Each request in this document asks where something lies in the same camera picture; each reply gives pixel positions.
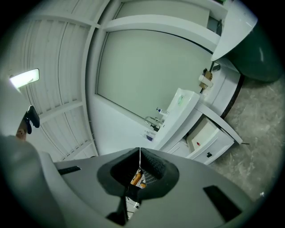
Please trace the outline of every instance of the gray floor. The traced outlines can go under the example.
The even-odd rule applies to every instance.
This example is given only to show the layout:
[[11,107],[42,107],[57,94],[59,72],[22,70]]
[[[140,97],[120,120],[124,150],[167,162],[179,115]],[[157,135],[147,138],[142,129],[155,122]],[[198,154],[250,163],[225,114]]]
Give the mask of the gray floor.
[[284,78],[261,83],[245,78],[226,122],[244,143],[233,145],[209,166],[242,188],[252,200],[269,191],[283,159]]

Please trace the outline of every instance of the ceiling light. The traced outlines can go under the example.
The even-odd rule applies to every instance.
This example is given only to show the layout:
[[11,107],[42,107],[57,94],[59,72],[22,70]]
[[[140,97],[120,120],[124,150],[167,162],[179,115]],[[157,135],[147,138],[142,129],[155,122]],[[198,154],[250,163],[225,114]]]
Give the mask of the ceiling light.
[[21,86],[37,81],[39,79],[40,79],[39,69],[32,69],[25,73],[13,76],[12,78],[10,78],[10,81],[16,88],[19,88]]

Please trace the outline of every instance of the sink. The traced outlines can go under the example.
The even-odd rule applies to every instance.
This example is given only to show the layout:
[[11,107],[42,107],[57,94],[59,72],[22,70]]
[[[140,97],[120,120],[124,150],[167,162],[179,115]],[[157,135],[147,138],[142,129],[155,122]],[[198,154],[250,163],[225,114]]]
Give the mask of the sink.
[[163,116],[163,125],[156,134],[152,148],[159,150],[180,128],[185,119],[199,101],[200,95],[189,90],[178,88],[167,111],[169,115]]

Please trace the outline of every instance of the white ceiling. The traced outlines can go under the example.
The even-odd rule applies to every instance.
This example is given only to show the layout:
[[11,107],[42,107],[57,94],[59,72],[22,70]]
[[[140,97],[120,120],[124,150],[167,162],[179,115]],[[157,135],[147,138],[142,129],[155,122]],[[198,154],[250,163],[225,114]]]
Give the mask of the white ceiling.
[[38,68],[40,80],[21,87],[41,119],[27,141],[53,161],[98,155],[85,98],[89,44],[106,0],[53,0],[38,5],[11,36],[2,77]]

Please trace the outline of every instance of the bottle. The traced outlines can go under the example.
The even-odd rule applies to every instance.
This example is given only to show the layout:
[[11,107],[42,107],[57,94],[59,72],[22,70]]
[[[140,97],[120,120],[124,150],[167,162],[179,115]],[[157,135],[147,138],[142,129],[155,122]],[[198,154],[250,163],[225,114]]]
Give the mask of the bottle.
[[160,108],[156,108],[156,110],[163,116],[168,116],[169,112],[167,112],[166,110],[160,109]]

